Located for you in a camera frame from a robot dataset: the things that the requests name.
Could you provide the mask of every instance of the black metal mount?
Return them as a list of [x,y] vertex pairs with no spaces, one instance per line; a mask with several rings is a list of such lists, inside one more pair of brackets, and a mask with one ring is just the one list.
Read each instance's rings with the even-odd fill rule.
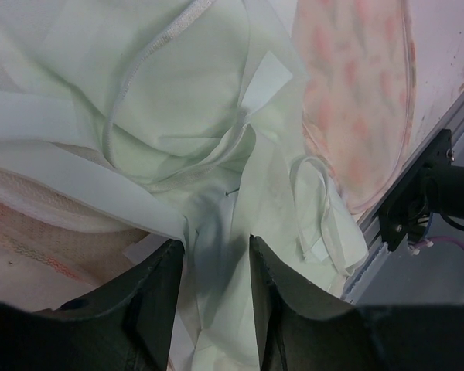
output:
[[261,371],[464,370],[464,305],[352,306],[250,240]]
[[395,251],[406,234],[414,242],[423,237],[430,209],[422,179],[429,168],[452,164],[451,140],[450,130],[440,131],[381,205],[380,234],[389,251]]

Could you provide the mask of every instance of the purple cable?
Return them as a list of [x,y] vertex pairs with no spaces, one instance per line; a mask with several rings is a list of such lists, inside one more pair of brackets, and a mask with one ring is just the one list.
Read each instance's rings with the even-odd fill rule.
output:
[[464,251],[464,243],[460,240],[457,240],[456,238],[453,238],[453,237],[448,237],[448,236],[435,236],[435,237],[428,237],[426,238],[425,240],[421,241],[421,242],[418,242],[416,243],[414,246],[413,246],[413,249],[421,249],[422,247],[426,247],[428,245],[428,242],[433,242],[433,243],[436,243],[436,242],[450,242],[450,243],[454,243],[455,245],[457,245],[458,247],[460,247],[462,249],[462,251]]

